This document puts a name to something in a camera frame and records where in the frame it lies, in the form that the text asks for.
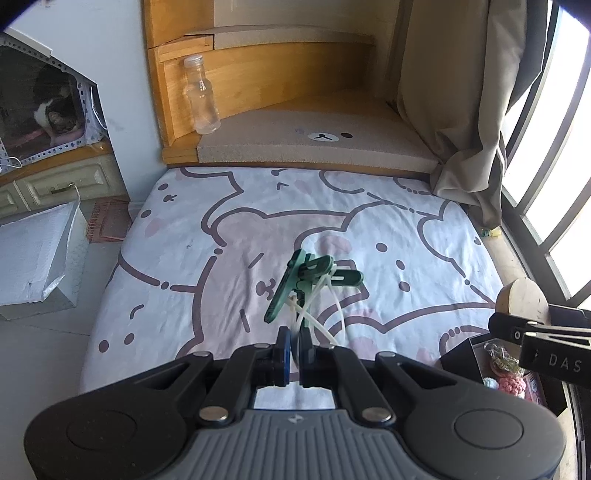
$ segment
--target pink yarn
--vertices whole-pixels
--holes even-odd
[[[499,380],[499,390],[503,392],[507,392],[511,395],[516,397],[521,396],[521,394],[525,393],[525,380],[522,377],[500,377]]]

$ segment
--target bed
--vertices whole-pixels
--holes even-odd
[[[227,358],[274,343],[294,313],[263,322],[297,248],[361,270],[311,313],[360,358],[390,350],[425,364],[486,332],[502,287],[462,208],[425,182],[296,168],[187,167],[154,186],[123,242],[90,337],[81,391],[194,351]],[[322,334],[316,341],[326,342]],[[331,408],[322,389],[264,388],[260,408]]]

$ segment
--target green plastic part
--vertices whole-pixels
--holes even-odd
[[[332,270],[335,259],[330,255],[315,258],[301,248],[296,250],[287,262],[285,273],[265,312],[264,320],[271,323],[277,318],[283,304],[292,291],[297,295],[297,303],[304,306],[306,295],[310,295],[314,284],[322,275]],[[332,276],[335,287],[358,287],[363,283],[363,274],[357,270],[336,270]]]

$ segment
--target plastic bottle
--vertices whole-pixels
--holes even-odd
[[[193,125],[200,135],[215,132],[220,127],[216,101],[211,82],[205,76],[202,55],[191,55],[184,59],[187,72],[185,95],[191,103]]]

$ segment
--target cat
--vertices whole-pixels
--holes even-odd
[[[51,147],[56,146],[59,135],[80,128],[69,74],[52,65],[45,65],[33,86],[33,102],[38,105],[33,118],[49,135]]]

